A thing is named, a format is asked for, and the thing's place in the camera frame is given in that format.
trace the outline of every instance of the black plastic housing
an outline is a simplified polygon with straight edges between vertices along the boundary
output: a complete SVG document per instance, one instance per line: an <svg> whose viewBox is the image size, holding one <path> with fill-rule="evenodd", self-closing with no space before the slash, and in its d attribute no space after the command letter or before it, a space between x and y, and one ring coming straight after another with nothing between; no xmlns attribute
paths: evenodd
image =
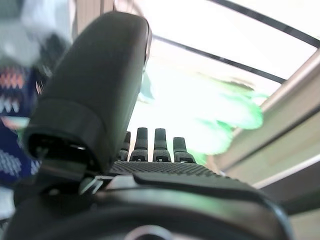
<svg viewBox="0 0 320 240"><path fill-rule="evenodd" d="M106 173L121 148L139 94L151 31L139 16L110 12L75 40L24 131L25 151Z"/></svg>

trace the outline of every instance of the black casing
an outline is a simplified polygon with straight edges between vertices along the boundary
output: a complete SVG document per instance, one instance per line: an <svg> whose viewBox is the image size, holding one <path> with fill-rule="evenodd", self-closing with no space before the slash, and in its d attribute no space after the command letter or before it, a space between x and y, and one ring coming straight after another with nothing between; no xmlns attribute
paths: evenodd
<svg viewBox="0 0 320 240"><path fill-rule="evenodd" d="M107 172L124 142L150 37L147 21L127 13L110 12L91 23L39 99L23 135L25 151L39 158L39 147L48 147L48 159Z"/></svg>

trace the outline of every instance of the textured black surface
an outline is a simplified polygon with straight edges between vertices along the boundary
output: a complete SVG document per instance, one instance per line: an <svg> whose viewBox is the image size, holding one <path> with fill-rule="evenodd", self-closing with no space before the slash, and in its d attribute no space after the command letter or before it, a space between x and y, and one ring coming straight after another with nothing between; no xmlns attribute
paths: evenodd
<svg viewBox="0 0 320 240"><path fill-rule="evenodd" d="M111 175L129 175L133 173L163 173L187 176L218 176L208 168L194 163L180 162L115 162Z"/></svg>

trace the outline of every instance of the green blurred object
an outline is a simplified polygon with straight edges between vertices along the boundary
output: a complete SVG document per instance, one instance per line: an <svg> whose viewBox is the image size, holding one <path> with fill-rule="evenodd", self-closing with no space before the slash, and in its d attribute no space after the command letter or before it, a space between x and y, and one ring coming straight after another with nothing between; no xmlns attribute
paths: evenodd
<svg viewBox="0 0 320 240"><path fill-rule="evenodd" d="M268 95L255 92L238 78L222 81L152 60L146 71L130 130L166 129L172 155L173 137L183 137L188 151L203 165L206 155L227 151L234 128L263 125L263 113L255 101Z"/></svg>

